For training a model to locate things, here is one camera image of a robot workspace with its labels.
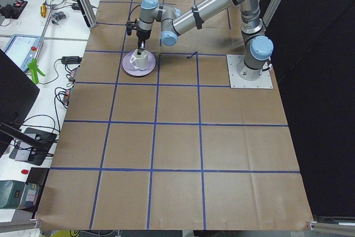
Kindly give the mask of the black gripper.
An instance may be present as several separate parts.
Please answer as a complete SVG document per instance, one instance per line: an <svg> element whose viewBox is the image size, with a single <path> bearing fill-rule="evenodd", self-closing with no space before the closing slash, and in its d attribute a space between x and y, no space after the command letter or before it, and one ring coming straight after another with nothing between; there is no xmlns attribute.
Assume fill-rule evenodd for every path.
<svg viewBox="0 0 355 237"><path fill-rule="evenodd" d="M136 26L136 36L138 38L137 55L140 55L140 51L145 50L145 42L150 38L151 24L148 26Z"/></svg>

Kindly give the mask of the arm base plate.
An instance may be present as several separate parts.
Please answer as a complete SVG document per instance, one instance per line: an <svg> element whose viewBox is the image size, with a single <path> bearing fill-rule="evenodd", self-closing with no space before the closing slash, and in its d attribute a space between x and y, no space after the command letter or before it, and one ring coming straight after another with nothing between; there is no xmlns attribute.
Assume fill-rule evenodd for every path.
<svg viewBox="0 0 355 237"><path fill-rule="evenodd" d="M230 87L234 89L273 89L267 62L259 70L245 65L244 55L227 54Z"/></svg>

